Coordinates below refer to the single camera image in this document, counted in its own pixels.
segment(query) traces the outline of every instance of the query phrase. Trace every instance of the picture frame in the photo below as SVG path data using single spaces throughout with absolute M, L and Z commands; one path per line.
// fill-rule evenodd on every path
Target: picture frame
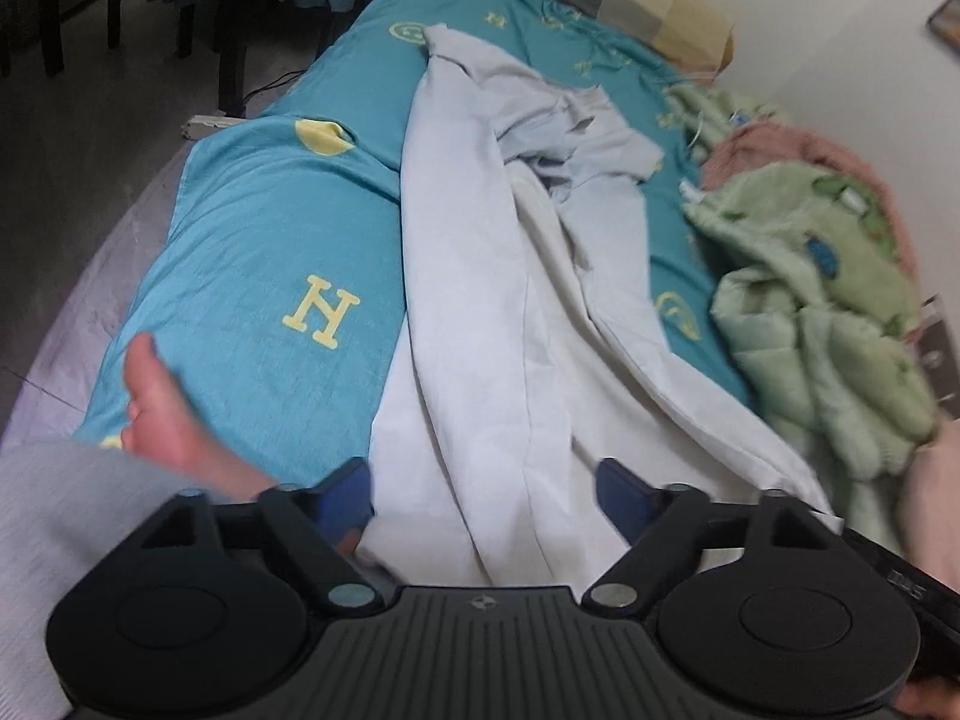
M 952 50 L 960 53 L 960 0 L 947 0 L 930 16 L 926 25 Z

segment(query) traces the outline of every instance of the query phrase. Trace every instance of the big toe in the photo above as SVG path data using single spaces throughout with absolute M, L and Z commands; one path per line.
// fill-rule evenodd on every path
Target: big toe
M 147 409 L 160 405 L 171 396 L 179 397 L 170 371 L 154 351 L 154 339 L 150 333 L 138 333 L 127 344 L 123 378 L 138 408 Z

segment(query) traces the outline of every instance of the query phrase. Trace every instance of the foot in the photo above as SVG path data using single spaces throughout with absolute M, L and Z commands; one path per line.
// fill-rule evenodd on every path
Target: foot
M 127 346 L 124 381 L 130 424 L 120 440 L 131 455 L 195 479 L 237 500 L 250 500 L 274 480 L 218 442 L 196 418 L 176 379 L 157 357 L 148 333 Z

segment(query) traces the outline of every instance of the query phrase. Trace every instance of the yellow letter n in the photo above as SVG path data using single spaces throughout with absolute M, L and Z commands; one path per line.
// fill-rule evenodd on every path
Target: yellow letter n
M 320 278 L 320 276 L 307 276 L 306 280 L 310 285 L 310 289 L 307 290 L 304 299 L 301 300 L 301 304 L 296 308 L 296 312 L 291 317 L 284 317 L 283 323 L 296 331 L 304 332 L 304 330 L 306 330 L 306 322 L 304 322 L 306 314 L 311 306 L 315 306 L 320 309 L 320 313 L 326 318 L 326 327 L 323 328 L 323 330 L 314 332 L 312 338 L 317 343 L 323 343 L 328 349 L 335 349 L 337 348 L 337 340 L 333 335 L 337 332 L 337 328 L 340 327 L 340 322 L 344 320 L 344 314 L 347 314 L 347 309 L 349 309 L 350 306 L 360 305 L 360 298 L 357 298 L 356 295 L 351 295 L 346 290 L 337 290 L 337 297 L 340 299 L 340 302 L 337 303 L 336 308 L 332 308 L 330 304 L 320 296 L 321 292 L 330 289 L 332 286 L 330 282 Z

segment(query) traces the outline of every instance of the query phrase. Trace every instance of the pant leg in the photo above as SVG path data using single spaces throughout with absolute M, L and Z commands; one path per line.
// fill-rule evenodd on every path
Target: pant leg
M 43 642 L 47 617 L 107 552 L 191 484 L 75 440 L 0 458 L 0 720 L 68 712 Z

